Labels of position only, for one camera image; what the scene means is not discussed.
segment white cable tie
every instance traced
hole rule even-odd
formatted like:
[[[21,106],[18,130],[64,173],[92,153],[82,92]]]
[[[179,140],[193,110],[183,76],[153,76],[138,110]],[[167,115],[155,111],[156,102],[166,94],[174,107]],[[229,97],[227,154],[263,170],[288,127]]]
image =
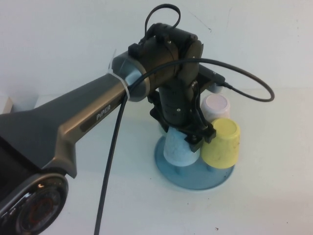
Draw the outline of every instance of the white cable tie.
[[[114,57],[115,57],[115,53],[116,53],[116,49],[114,50],[112,59],[111,59],[111,61],[110,61],[108,73],[111,74],[111,75],[113,75],[114,77],[116,77],[118,80],[121,81],[121,83],[123,84],[123,87],[125,88],[126,94],[127,94],[127,100],[129,100],[129,99],[131,98],[131,95],[130,95],[130,93],[129,93],[128,86],[127,86],[125,80],[124,80],[123,78],[121,78],[120,76],[118,76],[117,74],[115,74],[115,73],[113,72],[113,69],[112,69],[112,63],[113,63],[113,59],[114,59]]]

